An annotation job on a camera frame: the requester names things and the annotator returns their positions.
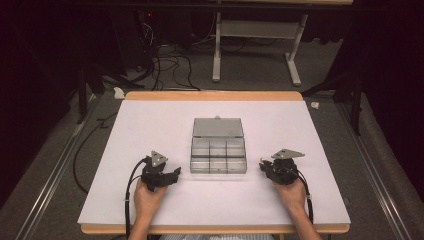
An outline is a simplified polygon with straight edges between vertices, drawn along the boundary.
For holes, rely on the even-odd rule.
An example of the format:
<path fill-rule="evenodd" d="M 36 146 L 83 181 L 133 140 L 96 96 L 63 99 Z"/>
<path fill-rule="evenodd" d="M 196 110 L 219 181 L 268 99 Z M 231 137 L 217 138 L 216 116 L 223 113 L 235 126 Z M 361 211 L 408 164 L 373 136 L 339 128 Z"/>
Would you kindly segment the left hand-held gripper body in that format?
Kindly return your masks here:
<path fill-rule="evenodd" d="M 167 157 L 156 151 L 152 151 L 151 155 L 144 159 L 146 165 L 142 170 L 141 180 L 147 185 L 149 191 L 154 192 L 156 188 L 168 185 L 163 173 L 167 160 Z"/>

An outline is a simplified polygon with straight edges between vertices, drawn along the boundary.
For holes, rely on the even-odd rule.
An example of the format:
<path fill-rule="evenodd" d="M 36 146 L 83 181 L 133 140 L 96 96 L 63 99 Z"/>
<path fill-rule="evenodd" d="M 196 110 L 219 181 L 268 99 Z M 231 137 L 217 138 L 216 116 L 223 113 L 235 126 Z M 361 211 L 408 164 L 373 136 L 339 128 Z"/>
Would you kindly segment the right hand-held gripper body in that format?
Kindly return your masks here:
<path fill-rule="evenodd" d="M 280 185 L 290 185 L 299 178 L 299 171 L 294 158 L 304 157 L 304 154 L 289 149 L 281 149 L 272 155 L 272 180 Z"/>

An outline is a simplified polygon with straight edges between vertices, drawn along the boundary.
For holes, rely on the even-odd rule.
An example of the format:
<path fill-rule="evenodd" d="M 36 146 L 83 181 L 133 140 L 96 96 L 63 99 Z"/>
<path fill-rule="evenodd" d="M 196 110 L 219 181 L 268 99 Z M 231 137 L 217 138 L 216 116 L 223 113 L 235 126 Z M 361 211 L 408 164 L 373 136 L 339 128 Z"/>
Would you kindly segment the clear plastic compartment box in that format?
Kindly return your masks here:
<path fill-rule="evenodd" d="M 240 118 L 195 118 L 190 171 L 193 174 L 245 174 L 247 159 Z"/>

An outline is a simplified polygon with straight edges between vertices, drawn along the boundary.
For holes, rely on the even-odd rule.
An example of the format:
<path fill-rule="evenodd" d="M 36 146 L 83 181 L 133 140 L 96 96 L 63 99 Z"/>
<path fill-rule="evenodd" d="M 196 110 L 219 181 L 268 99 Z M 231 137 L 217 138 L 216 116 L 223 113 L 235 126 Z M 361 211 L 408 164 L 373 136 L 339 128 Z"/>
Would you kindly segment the person's right hand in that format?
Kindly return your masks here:
<path fill-rule="evenodd" d="M 295 180 L 290 185 L 280 185 L 276 182 L 273 185 L 277 189 L 282 203 L 290 213 L 305 210 L 306 193 L 300 180 Z"/>

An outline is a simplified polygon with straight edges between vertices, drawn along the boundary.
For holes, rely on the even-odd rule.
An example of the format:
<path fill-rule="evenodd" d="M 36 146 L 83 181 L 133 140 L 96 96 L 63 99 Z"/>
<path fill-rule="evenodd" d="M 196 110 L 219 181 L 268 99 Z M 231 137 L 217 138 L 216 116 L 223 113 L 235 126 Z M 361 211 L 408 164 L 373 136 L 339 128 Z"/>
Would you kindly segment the person's left hand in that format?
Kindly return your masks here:
<path fill-rule="evenodd" d="M 137 222 L 151 222 L 153 220 L 167 190 L 167 187 L 162 187 L 152 192 L 141 180 L 137 182 L 134 192 Z"/>

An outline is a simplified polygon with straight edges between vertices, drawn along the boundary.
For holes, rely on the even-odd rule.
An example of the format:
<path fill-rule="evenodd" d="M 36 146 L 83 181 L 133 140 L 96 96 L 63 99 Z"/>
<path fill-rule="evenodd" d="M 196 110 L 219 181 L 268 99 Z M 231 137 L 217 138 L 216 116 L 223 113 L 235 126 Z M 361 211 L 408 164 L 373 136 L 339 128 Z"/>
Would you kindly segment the black metal stand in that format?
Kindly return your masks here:
<path fill-rule="evenodd" d="M 309 97 L 319 91 L 333 90 L 335 103 L 351 102 L 350 125 L 356 135 L 360 135 L 359 117 L 361 112 L 362 81 L 352 72 L 331 77 L 322 83 L 301 92 L 303 97 Z"/>
<path fill-rule="evenodd" d="M 79 114 L 80 117 L 77 121 L 81 124 L 83 120 L 88 116 L 88 99 L 87 99 L 87 88 L 96 95 L 102 95 L 105 92 L 105 86 L 103 85 L 103 77 L 107 76 L 123 85 L 124 87 L 132 89 L 142 89 L 143 85 L 136 84 L 130 80 L 124 78 L 121 75 L 115 74 L 98 64 L 83 65 L 77 73 L 78 77 L 78 100 L 79 100 Z"/>

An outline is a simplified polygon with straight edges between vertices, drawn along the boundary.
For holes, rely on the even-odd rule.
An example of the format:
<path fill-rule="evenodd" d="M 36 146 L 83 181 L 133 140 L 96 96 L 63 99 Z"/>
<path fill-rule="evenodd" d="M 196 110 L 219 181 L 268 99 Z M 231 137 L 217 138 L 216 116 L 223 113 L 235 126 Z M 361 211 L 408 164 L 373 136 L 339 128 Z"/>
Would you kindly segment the black computer tower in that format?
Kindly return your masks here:
<path fill-rule="evenodd" d="M 111 10 L 110 17 L 125 72 L 146 70 L 151 63 L 151 54 L 147 50 L 147 41 L 140 40 L 142 24 L 138 11 Z"/>

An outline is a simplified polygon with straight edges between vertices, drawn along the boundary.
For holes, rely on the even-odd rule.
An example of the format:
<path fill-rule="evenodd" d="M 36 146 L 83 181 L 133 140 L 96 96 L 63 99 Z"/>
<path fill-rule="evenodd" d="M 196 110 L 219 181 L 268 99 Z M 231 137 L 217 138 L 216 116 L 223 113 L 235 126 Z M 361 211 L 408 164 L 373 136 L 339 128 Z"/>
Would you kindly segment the metal floor rail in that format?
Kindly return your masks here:
<path fill-rule="evenodd" d="M 369 154 L 361 137 L 356 134 L 355 130 L 351 126 L 350 115 L 347 108 L 344 104 L 337 104 L 336 108 L 348 128 L 357 150 L 359 151 L 361 164 L 365 168 L 368 181 L 370 182 L 370 185 L 391 228 L 391 231 L 395 235 L 395 239 L 411 240 L 411 235 L 399 214 L 398 208 L 392 196 L 389 194 L 386 185 L 384 184 L 376 166 L 374 165 L 371 155 Z"/>
<path fill-rule="evenodd" d="M 76 125 L 70 137 L 68 138 L 53 170 L 51 171 L 46 183 L 43 185 L 31 211 L 22 224 L 15 240 L 30 240 L 41 218 L 44 215 L 54 193 L 70 163 L 70 155 L 76 145 L 79 136 L 84 129 L 87 119 L 91 116 L 99 102 L 99 97 L 92 94 L 88 101 L 88 112 Z"/>

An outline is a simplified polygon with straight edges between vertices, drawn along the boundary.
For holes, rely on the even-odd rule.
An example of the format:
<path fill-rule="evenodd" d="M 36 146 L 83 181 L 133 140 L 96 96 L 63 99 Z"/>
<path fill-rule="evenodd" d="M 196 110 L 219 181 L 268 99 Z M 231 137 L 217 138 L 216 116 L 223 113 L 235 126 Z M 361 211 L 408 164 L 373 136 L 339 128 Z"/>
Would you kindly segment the white metal desk frame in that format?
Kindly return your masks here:
<path fill-rule="evenodd" d="M 259 6 L 271 7 L 326 7 L 349 6 L 353 0 L 214 0 L 219 5 L 235 2 L 236 4 L 252 3 Z M 271 20 L 229 20 L 215 14 L 215 50 L 213 57 L 212 81 L 221 79 L 221 40 L 223 37 L 264 38 L 264 39 L 290 39 L 292 48 L 284 54 L 294 86 L 300 86 L 301 80 L 295 64 L 295 56 L 303 35 L 308 13 L 300 13 L 296 20 L 271 21 Z"/>

